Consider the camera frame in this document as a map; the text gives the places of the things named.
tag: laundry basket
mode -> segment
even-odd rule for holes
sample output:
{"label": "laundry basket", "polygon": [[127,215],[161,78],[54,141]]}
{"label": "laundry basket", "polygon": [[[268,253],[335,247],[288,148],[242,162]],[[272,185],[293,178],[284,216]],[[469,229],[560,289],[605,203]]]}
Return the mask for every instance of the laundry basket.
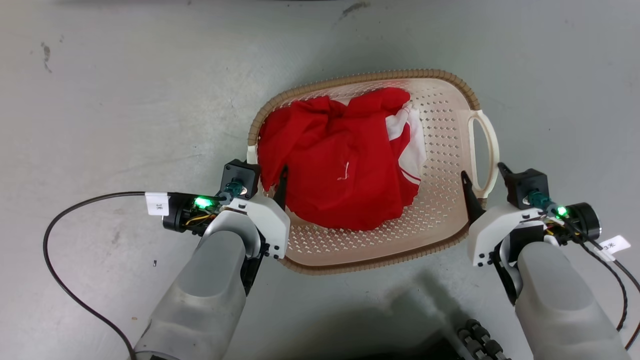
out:
{"label": "laundry basket", "polygon": [[[247,160],[257,163],[259,131],[269,114],[294,101],[329,96],[349,99],[385,87],[402,88],[420,110],[427,161],[422,167],[418,195],[402,217],[372,231],[327,229],[291,217],[289,246],[280,261],[304,274],[336,274],[390,265],[446,249],[467,235],[468,216],[460,173],[466,170],[474,193],[484,204],[497,178],[498,143],[489,119],[480,110],[471,88],[441,70],[402,70],[361,74],[305,85],[285,91],[260,109],[249,131]],[[474,120],[487,138],[488,180],[477,184]]]}

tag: white fabric section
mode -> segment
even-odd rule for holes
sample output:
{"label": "white fabric section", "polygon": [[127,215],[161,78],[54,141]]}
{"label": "white fabric section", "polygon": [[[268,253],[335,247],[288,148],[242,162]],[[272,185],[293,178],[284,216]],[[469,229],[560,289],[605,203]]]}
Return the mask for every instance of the white fabric section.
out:
{"label": "white fabric section", "polygon": [[420,184],[420,169],[427,161],[427,151],[424,147],[424,131],[420,122],[420,111],[405,104],[400,111],[387,117],[387,133],[389,141],[398,138],[406,131],[405,125],[409,125],[411,137],[409,144],[404,148],[398,164],[403,170],[404,177],[414,184]]}

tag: brown woven basket rim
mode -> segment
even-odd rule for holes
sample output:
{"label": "brown woven basket rim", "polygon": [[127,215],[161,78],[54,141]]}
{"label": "brown woven basket rim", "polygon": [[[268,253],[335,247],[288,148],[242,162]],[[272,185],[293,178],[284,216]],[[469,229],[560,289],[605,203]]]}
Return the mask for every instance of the brown woven basket rim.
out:
{"label": "brown woven basket rim", "polygon": [[[278,108],[280,104],[288,101],[292,98],[315,92],[318,90],[326,90],[329,88],[335,88],[343,85],[365,83],[370,81],[391,80],[391,79],[439,79],[450,83],[455,86],[465,97],[469,108],[471,110],[480,110],[480,103],[471,88],[460,79],[458,76],[451,74],[450,72],[437,70],[437,69],[413,69],[413,70],[391,70],[383,72],[373,72],[366,74],[357,74],[352,76],[345,76],[343,78],[333,78],[317,83],[302,85],[297,88],[293,88],[274,96],[269,100],[256,114],[251,128],[249,130],[249,137],[247,143],[249,146],[256,145],[258,143],[258,134],[262,123],[267,119],[269,114]],[[483,207],[486,205],[486,199],[480,199]],[[299,272],[301,274],[309,275],[328,275],[328,274],[340,274],[343,272],[354,272],[361,270],[368,270],[372,268],[379,268],[382,266],[392,265],[396,263],[402,263],[411,259],[416,259],[421,256],[432,254],[444,249],[448,249],[453,245],[459,243],[468,233],[468,223],[463,226],[456,234],[450,236],[447,239],[438,241],[434,244],[425,245],[423,247],[402,252],[400,254],[394,254],[391,256],[385,256],[382,258],[376,258],[371,260],[359,261],[357,263],[334,265],[334,266],[306,266],[292,261],[288,257],[284,257],[279,260],[281,264]]]}

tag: red cloth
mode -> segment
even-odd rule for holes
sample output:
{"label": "red cloth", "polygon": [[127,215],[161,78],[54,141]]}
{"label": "red cloth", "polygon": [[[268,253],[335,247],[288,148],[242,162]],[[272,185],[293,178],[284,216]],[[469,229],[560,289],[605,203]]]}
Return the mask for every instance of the red cloth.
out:
{"label": "red cloth", "polygon": [[348,106],[319,97],[274,111],[260,129],[263,187],[277,185],[287,165],[287,206],[306,221],[371,230],[400,217],[418,185],[398,165],[409,131],[389,141],[385,119],[409,99],[404,90],[384,88]]}

